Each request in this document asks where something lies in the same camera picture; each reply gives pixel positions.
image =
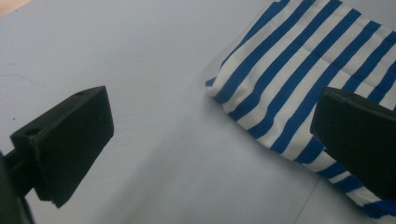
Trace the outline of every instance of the screw hole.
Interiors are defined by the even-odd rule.
[[[34,129],[31,129],[31,130],[27,131],[25,134],[26,134],[27,136],[32,136],[32,135],[35,135],[35,134],[37,134],[37,133],[39,133],[39,132],[40,132],[39,129],[34,128]]]

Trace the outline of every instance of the white surface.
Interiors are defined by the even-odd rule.
[[[394,0],[349,0],[396,30]],[[61,209],[36,223],[373,223],[262,148],[205,96],[271,1],[41,1],[0,19],[0,148],[74,92],[106,85],[116,132]]]

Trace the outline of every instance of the blue and white striped fabric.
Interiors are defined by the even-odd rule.
[[[395,111],[396,33],[337,0],[273,3],[206,82],[224,111],[264,146],[327,177],[377,223],[396,223],[381,200],[309,132],[323,87]]]

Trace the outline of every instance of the striped cloth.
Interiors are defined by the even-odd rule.
[[[206,82],[224,111],[265,147],[328,178],[377,223],[396,223],[381,200],[309,132],[323,87],[396,108],[396,33],[337,0],[273,3]]]

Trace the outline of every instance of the folded towel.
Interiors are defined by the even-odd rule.
[[[396,33],[338,0],[281,0],[206,86],[265,147],[328,178],[377,223],[396,223],[396,200],[376,197],[309,132],[326,86],[396,111],[395,43]]]

